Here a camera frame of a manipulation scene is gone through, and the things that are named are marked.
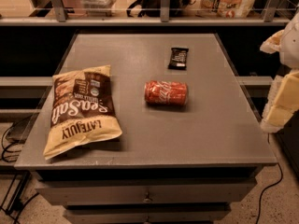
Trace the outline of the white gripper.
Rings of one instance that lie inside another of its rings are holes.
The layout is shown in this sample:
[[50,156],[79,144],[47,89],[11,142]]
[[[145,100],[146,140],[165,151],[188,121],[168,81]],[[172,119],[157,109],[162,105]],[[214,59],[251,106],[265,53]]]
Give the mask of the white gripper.
[[[292,69],[299,68],[299,13],[280,30],[268,37],[260,51],[273,54],[279,52],[280,62]],[[276,133],[299,110],[299,70],[291,70],[284,77],[275,76],[263,109],[261,129],[265,133]]]

